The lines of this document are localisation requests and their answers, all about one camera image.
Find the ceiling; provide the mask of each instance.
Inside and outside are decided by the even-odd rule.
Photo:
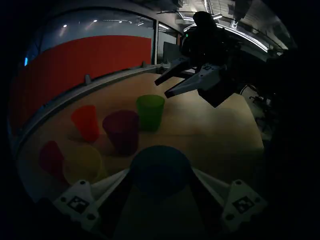
[[[288,48],[294,46],[286,27],[281,20],[264,4],[262,0],[183,0],[183,7],[179,8],[180,12],[207,11],[205,4],[210,3],[212,13],[221,13],[224,18],[219,23],[230,26],[231,19],[240,22],[240,26],[247,32],[256,34],[259,37],[269,40],[270,43],[276,43],[278,48]],[[181,13],[184,17],[192,17],[194,13]],[[182,20],[180,16],[176,17],[176,22],[185,27],[193,24],[192,21]]]

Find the orange cup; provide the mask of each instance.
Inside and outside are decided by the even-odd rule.
[[[71,120],[87,142],[94,142],[99,137],[96,107],[86,105],[78,108],[71,115]]]

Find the table surface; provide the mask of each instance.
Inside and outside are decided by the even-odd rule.
[[[102,120],[113,111],[135,110],[136,99],[145,94],[164,96],[164,92],[180,82],[171,78],[160,86],[158,74],[144,73],[95,91],[66,106],[49,118],[25,142],[18,156],[18,171],[26,190],[36,201],[40,197],[56,198],[65,186],[38,165],[39,152],[49,140],[58,143],[64,156],[82,140],[70,116],[77,108],[93,104],[97,108],[100,137],[91,144],[103,158],[108,175],[130,166],[133,156],[119,157],[102,128]],[[227,183],[242,179],[249,184],[263,153],[260,131],[245,99],[233,94],[213,108],[196,91],[166,99],[162,123],[155,133],[140,133],[140,150],[153,145],[177,148],[191,165]]]

